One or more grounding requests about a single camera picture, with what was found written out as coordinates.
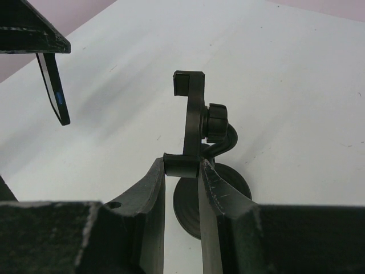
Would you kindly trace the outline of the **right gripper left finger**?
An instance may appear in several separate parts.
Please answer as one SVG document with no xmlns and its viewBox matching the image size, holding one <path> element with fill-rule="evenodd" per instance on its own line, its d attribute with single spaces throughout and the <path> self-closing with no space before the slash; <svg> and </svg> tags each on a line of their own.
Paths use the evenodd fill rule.
<svg viewBox="0 0 365 274">
<path fill-rule="evenodd" d="M 163 273 L 164 162 L 110 202 L 19 202 L 1 183 L 2 273 Z"/>
</svg>

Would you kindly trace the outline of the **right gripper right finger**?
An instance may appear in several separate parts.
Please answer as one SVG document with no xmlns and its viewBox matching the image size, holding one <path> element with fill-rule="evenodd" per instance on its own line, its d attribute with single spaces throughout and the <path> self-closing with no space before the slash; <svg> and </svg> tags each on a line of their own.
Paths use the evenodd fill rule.
<svg viewBox="0 0 365 274">
<path fill-rule="evenodd" d="M 204 273 L 363 273 L 364 208 L 257 204 L 211 164 L 198 180 Z"/>
</svg>

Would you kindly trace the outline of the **black smartphone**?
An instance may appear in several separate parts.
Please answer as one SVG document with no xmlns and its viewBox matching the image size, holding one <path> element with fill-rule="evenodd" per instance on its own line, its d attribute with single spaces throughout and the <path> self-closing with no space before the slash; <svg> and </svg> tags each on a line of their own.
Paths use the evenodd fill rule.
<svg viewBox="0 0 365 274">
<path fill-rule="evenodd" d="M 55 54 L 39 53 L 36 59 L 42 74 L 51 107 L 61 125 L 70 124 L 70 116 L 64 97 Z"/>
</svg>

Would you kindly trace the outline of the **black phone stand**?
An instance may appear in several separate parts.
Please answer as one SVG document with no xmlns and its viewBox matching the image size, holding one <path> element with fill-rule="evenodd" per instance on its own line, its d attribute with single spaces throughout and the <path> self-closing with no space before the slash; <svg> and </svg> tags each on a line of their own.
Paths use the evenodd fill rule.
<svg viewBox="0 0 365 274">
<path fill-rule="evenodd" d="M 246 180 L 233 168 L 216 163 L 215 158 L 234 148 L 238 134 L 229 124 L 228 111 L 222 104 L 205 104 L 205 74 L 202 71 L 177 70 L 173 74 L 175 96 L 188 99 L 183 151 L 165 153 L 165 174 L 178 177 L 173 193 L 173 209 L 179 224 L 200 239 L 198 175 L 200 160 L 208 160 L 216 172 L 247 198 L 252 194 Z"/>
</svg>

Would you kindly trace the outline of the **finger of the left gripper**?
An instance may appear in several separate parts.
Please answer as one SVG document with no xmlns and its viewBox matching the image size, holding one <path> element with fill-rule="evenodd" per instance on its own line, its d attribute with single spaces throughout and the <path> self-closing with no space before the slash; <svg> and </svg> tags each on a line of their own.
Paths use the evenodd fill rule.
<svg viewBox="0 0 365 274">
<path fill-rule="evenodd" d="M 29 1 L 1 0 L 2 54 L 69 54 L 71 43 Z"/>
</svg>

